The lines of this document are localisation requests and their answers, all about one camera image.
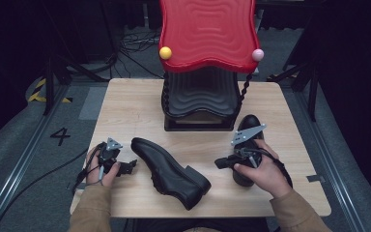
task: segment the wooden table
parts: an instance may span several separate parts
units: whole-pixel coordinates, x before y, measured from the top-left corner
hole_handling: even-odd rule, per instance
[[[118,218],[217,218],[271,217],[271,195],[257,186],[244,188],[232,178],[232,170],[217,169],[214,161],[232,154],[233,131],[165,131],[160,97],[163,80],[113,79],[110,81],[90,147],[111,136],[123,145],[119,161],[137,160],[131,175],[115,179],[111,216]],[[256,115],[267,124],[264,136],[279,154],[290,173],[294,188],[320,216],[330,214],[330,206],[320,182],[309,183],[306,176],[315,169],[303,145],[287,102],[276,83],[251,82],[241,113]],[[130,148],[134,137],[142,137],[163,147],[183,167],[190,165],[212,184],[209,192],[190,211],[175,197],[161,195],[151,180],[146,163]],[[79,201],[78,190],[71,212]]]

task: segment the human hand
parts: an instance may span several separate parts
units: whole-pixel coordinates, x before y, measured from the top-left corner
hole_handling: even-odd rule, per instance
[[[94,152],[95,148],[93,148],[86,156],[86,160],[90,159],[90,156]],[[101,182],[99,181],[99,153],[100,151],[97,151],[95,155],[93,156],[92,162],[90,163],[89,167],[89,174],[86,177],[86,184],[88,185],[104,185],[106,187],[111,187],[113,185],[113,180],[116,177],[117,173],[119,172],[120,163],[115,162],[113,166],[111,166],[110,171],[103,175],[103,179]]]
[[[254,140],[259,148],[267,150],[273,157],[279,159],[279,155],[264,139]],[[267,156],[262,156],[262,161],[258,168],[251,168],[236,163],[234,169],[251,179],[259,188],[269,192],[274,198],[281,197],[292,190],[282,172],[273,163],[273,160]]]

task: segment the shoe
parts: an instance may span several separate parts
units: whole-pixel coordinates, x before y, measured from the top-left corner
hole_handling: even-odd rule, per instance
[[[240,125],[238,126],[238,131],[255,128],[258,126],[261,126],[260,120],[255,115],[248,114],[245,117],[243,117],[243,120],[240,122]],[[255,143],[254,139],[264,139],[263,132],[260,131],[259,133],[255,134],[252,138],[246,140],[245,142],[235,145],[234,151],[238,151],[241,148],[257,149],[258,145]],[[251,162],[247,159],[242,164],[247,165],[247,166],[252,166]],[[232,169],[233,169],[233,179],[237,184],[243,187],[251,187],[254,185],[254,182],[251,181],[251,179],[245,177],[243,174],[240,174],[238,171],[234,170],[234,167],[232,167]]]
[[[131,150],[152,171],[156,190],[178,198],[187,210],[191,210],[211,188],[211,183],[201,173],[190,166],[182,168],[156,143],[135,137],[131,140]]]

